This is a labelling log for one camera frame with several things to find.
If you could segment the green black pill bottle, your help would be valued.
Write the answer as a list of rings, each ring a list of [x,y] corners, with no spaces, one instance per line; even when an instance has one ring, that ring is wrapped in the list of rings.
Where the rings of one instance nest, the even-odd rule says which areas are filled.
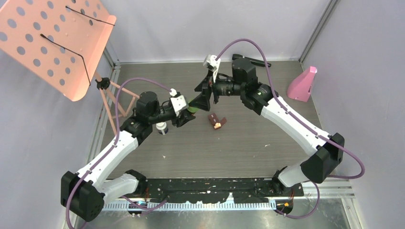
[[[192,106],[188,105],[187,111],[188,111],[190,114],[194,114],[194,113],[196,113],[196,112],[198,111],[198,109],[195,108],[195,107],[192,107]]]

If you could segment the brown translucent pill container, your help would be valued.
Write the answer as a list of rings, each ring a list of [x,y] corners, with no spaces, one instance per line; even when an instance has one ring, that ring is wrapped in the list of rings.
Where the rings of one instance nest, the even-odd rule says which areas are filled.
[[[218,116],[216,115],[216,113],[212,113],[208,115],[208,120],[210,121],[211,125],[213,126],[214,130],[219,130],[219,129],[215,129],[214,125],[216,123],[220,123],[222,126],[221,128],[226,124],[227,119],[225,117],[223,117],[222,119],[219,119]]]

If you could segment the green bottle cap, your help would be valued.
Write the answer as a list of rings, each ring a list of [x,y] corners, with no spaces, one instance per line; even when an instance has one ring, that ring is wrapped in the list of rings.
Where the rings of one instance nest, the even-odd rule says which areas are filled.
[[[196,113],[196,112],[199,111],[199,108],[192,107],[192,106],[191,106],[191,100],[189,100],[189,101],[188,101],[188,108],[187,108],[187,110],[188,110],[190,113],[194,114],[194,113]]]

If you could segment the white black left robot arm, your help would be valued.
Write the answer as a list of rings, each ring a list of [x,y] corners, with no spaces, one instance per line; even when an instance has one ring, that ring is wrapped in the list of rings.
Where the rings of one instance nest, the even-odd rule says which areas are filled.
[[[86,222],[94,220],[104,205],[126,194],[142,197],[146,193],[146,177],[128,170],[107,181],[120,162],[135,151],[152,133],[153,125],[171,121],[181,127],[195,117],[187,110],[184,95],[171,91],[169,100],[160,103],[157,94],[143,92],[133,115],[123,122],[117,135],[90,163],[77,172],[67,171],[61,179],[61,205]]]

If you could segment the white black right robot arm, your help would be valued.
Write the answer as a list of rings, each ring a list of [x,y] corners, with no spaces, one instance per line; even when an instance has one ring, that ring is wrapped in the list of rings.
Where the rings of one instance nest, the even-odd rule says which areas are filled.
[[[248,59],[232,61],[232,76],[218,72],[220,60],[215,55],[208,55],[203,64],[208,73],[194,89],[200,94],[190,101],[191,107],[209,111],[220,96],[239,96],[245,107],[275,123],[309,156],[274,174],[272,187],[277,195],[286,195],[293,185],[304,181],[321,184],[340,164],[344,138],[318,129],[296,113],[271,86],[259,82],[256,67]]]

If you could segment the white capped pill bottle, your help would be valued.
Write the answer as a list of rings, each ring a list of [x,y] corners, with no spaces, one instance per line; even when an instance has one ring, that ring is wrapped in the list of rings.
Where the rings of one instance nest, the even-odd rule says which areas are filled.
[[[156,129],[157,129],[158,133],[161,135],[166,135],[169,131],[166,122],[156,123]]]

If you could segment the black microphone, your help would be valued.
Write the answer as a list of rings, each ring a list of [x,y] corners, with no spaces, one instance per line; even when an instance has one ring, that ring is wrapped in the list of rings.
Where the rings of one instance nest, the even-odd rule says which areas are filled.
[[[249,60],[251,62],[251,64],[253,64],[255,66],[265,67],[267,65],[269,68],[272,66],[271,63],[265,62],[263,60],[249,58],[249,57],[243,56],[241,54],[236,54],[236,53],[232,55],[232,60],[241,59],[241,58]]]

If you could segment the pink wedge object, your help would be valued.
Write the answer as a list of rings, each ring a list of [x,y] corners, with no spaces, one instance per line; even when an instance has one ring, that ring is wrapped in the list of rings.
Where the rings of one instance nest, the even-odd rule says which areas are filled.
[[[310,66],[295,78],[287,89],[287,97],[301,102],[307,102],[311,96],[312,84],[317,68]]]

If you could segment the pink music stand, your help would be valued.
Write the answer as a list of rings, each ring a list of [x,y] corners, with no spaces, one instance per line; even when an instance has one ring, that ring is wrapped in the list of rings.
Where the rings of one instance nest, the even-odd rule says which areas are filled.
[[[96,85],[105,108],[115,103],[107,115],[117,132],[117,119],[129,110],[112,92],[119,85],[97,71],[116,21],[99,0],[6,0],[0,52],[73,102]]]

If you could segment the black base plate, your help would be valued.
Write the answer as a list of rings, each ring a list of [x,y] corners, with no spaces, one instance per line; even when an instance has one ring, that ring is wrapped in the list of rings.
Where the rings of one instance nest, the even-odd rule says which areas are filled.
[[[152,178],[136,197],[160,203],[265,203],[269,198],[304,196],[301,184],[290,188],[275,188],[271,178]]]

